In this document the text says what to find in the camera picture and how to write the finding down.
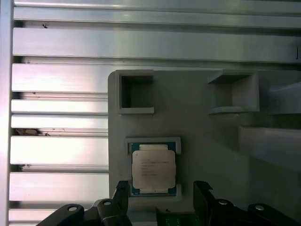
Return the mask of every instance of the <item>green pcb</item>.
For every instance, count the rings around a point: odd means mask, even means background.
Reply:
[[[158,214],[158,226],[201,226],[194,214]]]

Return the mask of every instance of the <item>gray plastic surface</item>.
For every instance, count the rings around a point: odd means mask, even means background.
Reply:
[[[259,111],[255,71],[221,70],[208,77],[208,84],[214,89],[210,114]]]
[[[269,92],[270,114],[301,113],[301,81]]]
[[[119,114],[153,114],[153,71],[118,70],[115,72]]]
[[[214,90],[207,78],[217,71],[154,71],[153,115],[120,115],[116,104],[117,74],[108,78],[109,182],[110,195],[119,180],[131,177],[127,137],[180,137],[182,153],[177,158],[177,180],[182,185],[178,202],[129,200],[130,209],[155,206],[160,211],[193,212],[193,181],[207,181],[216,198],[231,200],[239,207],[263,202],[301,221],[299,173],[258,160],[238,151],[239,126],[278,126],[263,112],[211,114]],[[300,72],[258,71],[260,99],[267,89],[296,82]]]
[[[301,172],[301,130],[239,128],[239,150],[252,157]]]

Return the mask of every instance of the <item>green circuit board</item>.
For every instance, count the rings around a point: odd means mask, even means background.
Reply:
[[[158,226],[201,226],[194,214],[158,214]]]

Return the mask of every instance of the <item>gray plastic shroud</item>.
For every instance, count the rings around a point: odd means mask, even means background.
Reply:
[[[221,70],[208,77],[214,95],[210,114],[259,111],[256,71]]]
[[[137,75],[136,71],[127,73]],[[208,78],[217,73],[221,70],[150,71],[152,81],[146,82],[147,93],[138,88],[142,98],[135,99],[134,103],[154,107],[154,114],[120,114],[117,98],[120,73],[113,72],[109,76],[110,195],[119,180],[131,178],[131,156],[125,145],[127,137],[180,137],[182,153],[177,157],[176,166],[177,181],[182,186],[181,200],[130,198],[130,210],[147,211],[156,207],[163,212],[193,212],[193,181],[204,180],[214,188],[216,198],[231,200],[239,207],[263,202],[300,220],[300,174],[276,165],[275,161],[249,156],[252,150],[239,151],[238,144],[240,126],[283,126],[269,113],[269,91],[301,81],[301,73],[256,71],[259,112],[210,114],[215,96],[214,84],[208,84]],[[285,121],[285,125],[298,123]],[[274,155],[272,150],[266,154],[265,158]]]

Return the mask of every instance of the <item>screw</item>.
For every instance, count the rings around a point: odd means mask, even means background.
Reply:
[[[260,211],[263,211],[263,210],[264,210],[264,207],[261,206],[261,205],[256,205],[256,206],[255,206],[255,209],[260,210]]]
[[[228,204],[228,202],[227,202],[226,200],[224,200],[224,199],[219,200],[218,203],[219,203],[220,205],[227,205],[227,204]]]

